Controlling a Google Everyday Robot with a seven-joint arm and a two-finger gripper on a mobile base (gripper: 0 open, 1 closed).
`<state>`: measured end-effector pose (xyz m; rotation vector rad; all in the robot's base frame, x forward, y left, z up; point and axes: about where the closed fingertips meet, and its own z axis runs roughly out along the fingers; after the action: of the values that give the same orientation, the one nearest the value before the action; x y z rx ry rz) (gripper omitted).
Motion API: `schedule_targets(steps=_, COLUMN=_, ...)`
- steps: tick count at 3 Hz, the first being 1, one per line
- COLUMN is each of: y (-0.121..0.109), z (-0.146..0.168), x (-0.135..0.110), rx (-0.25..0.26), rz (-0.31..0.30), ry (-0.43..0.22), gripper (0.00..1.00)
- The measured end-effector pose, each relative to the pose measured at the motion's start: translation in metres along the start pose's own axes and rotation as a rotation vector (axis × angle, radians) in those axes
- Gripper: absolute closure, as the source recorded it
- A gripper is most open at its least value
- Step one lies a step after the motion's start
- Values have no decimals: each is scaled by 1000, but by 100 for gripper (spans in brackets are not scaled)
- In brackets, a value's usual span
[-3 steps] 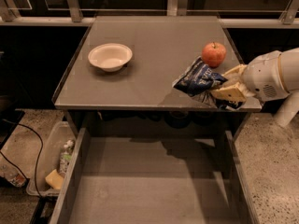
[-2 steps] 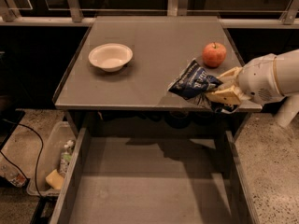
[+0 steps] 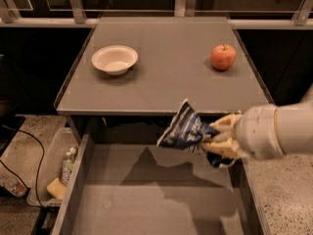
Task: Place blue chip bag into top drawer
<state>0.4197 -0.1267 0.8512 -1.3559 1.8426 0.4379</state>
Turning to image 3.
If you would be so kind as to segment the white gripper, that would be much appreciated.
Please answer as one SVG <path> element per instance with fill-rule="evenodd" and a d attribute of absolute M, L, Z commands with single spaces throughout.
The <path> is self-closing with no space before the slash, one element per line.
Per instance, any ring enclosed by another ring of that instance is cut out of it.
<path fill-rule="evenodd" d="M 275 105 L 252 107 L 243 114 L 229 114 L 210 124 L 219 136 L 230 137 L 223 142 L 201 142 L 206 151 L 229 159 L 247 158 L 256 160 L 281 158 L 281 148 L 277 126 Z"/>

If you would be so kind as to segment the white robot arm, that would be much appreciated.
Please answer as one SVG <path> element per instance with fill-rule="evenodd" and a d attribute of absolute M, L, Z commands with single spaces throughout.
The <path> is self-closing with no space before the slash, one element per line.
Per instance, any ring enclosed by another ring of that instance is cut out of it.
<path fill-rule="evenodd" d="M 273 160 L 313 152 L 313 95 L 309 88 L 299 103 L 252 107 L 210 125 L 219 131 L 201 147 L 222 157 Z"/>

